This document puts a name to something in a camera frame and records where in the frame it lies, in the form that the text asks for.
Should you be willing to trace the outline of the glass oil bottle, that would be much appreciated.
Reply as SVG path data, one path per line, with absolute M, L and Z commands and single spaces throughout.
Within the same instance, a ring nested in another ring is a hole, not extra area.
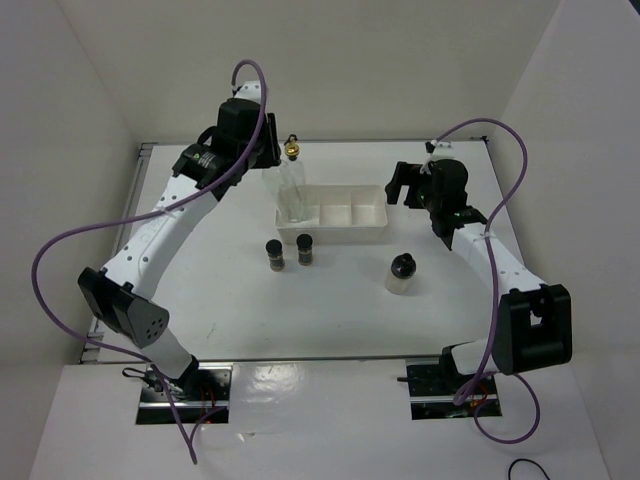
M 289 223 L 306 219 L 305 170 L 299 159 L 298 136 L 290 134 L 283 144 L 285 158 L 277 167 L 263 171 L 262 180 L 276 203 L 280 215 Z

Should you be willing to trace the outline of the white jar black lid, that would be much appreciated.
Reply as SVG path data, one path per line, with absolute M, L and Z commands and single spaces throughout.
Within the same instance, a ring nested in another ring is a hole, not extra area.
M 410 253 L 396 256 L 385 278 L 386 289 L 395 295 L 404 294 L 411 285 L 416 269 L 416 261 Z

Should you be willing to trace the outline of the small spice jar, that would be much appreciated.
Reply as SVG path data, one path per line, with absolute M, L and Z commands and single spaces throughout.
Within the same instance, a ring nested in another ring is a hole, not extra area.
M 302 266 L 310 266 L 313 263 L 313 238 L 302 233 L 296 238 L 298 262 Z
M 266 243 L 265 249 L 271 270 L 274 272 L 282 271 L 285 267 L 285 260 L 281 241 L 278 239 L 271 239 Z

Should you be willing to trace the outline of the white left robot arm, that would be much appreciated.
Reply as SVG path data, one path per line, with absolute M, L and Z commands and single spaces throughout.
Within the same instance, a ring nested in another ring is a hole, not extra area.
M 196 225 L 251 168 L 280 162 L 275 117 L 257 100 L 230 98 L 216 125 L 188 146 L 172 167 L 153 209 L 124 247 L 100 270 L 85 268 L 78 285 L 92 313 L 125 337 L 164 376 L 176 399 L 193 396 L 205 377 L 199 362 L 169 328 L 169 312 L 153 303 L 157 286 Z

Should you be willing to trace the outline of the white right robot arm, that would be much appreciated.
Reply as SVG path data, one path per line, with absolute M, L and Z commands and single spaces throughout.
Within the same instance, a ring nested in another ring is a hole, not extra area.
M 438 381 L 450 393 L 472 387 L 478 373 L 507 376 L 568 363 L 573 357 L 572 301 L 561 284 L 529 271 L 467 201 L 468 171 L 444 158 L 422 166 L 397 163 L 387 202 L 426 210 L 432 230 L 492 294 L 486 338 L 451 345 L 439 357 Z

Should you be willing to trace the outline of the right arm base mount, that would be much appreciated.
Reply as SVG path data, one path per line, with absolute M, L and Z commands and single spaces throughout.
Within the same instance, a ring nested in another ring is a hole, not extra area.
M 460 386 L 472 378 L 446 371 L 438 356 L 408 359 L 405 371 L 396 381 L 408 389 L 411 418 L 445 420 L 502 415 L 498 390 L 493 377 L 484 379 L 463 404 L 456 405 L 454 396 Z

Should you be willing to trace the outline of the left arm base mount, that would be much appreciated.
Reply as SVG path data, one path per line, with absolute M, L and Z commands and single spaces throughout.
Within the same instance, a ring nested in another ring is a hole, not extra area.
M 167 382 L 180 420 L 188 425 L 202 421 L 204 424 L 227 424 L 233 367 L 230 363 L 205 362 L 200 365 L 207 380 L 186 393 Z M 151 368 L 141 370 L 125 367 L 122 375 L 141 383 L 137 407 L 137 425 L 169 425 L 175 423 L 170 403 L 160 381 Z

